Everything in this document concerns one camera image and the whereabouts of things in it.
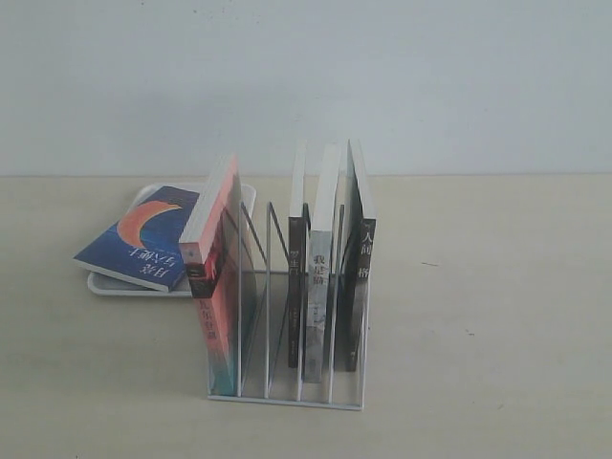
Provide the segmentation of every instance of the orange crescent moon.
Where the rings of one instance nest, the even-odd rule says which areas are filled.
[[[117,234],[125,244],[144,249],[144,244],[141,240],[142,227],[156,215],[175,208],[181,208],[181,206],[162,201],[149,201],[148,203],[141,204],[130,210],[119,220],[117,223]]]

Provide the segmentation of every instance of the lying book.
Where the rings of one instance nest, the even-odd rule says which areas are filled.
[[[297,368],[302,300],[305,290],[306,217],[304,215],[304,168],[306,142],[299,142],[294,159],[294,177],[289,207],[289,367]]]
[[[162,186],[75,255],[89,271],[162,292],[185,276],[179,237],[198,193]]]
[[[240,203],[238,160],[235,155],[220,157],[179,239],[207,343],[213,395],[236,395],[239,312],[244,343],[256,305],[249,232]],[[238,225],[242,225],[241,241]],[[247,275],[242,275],[239,285],[241,270]]]
[[[376,229],[376,210],[359,141],[349,141],[344,222],[346,247],[340,269],[343,316],[347,317],[346,369],[356,371],[361,328],[367,307],[368,277]]]
[[[304,350],[304,381],[320,383],[323,368],[327,297],[332,266],[340,151],[325,146],[318,177],[308,253],[308,306]]]

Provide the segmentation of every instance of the black book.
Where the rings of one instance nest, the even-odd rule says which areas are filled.
[[[376,210],[359,141],[348,143],[346,179],[344,240],[347,242],[341,266],[341,304],[348,343],[346,369],[356,371],[376,229]]]
[[[306,142],[299,142],[294,159],[294,175],[289,207],[289,367],[297,368],[299,331],[306,269],[306,207],[304,206],[304,168]]]

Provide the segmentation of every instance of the blue book cover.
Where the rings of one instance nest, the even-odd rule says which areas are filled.
[[[170,292],[185,275],[179,238],[199,193],[162,186],[75,255],[90,271]]]

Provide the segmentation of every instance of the white wall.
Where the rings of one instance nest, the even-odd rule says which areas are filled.
[[[612,170],[609,0],[4,0],[0,58],[3,175]]]

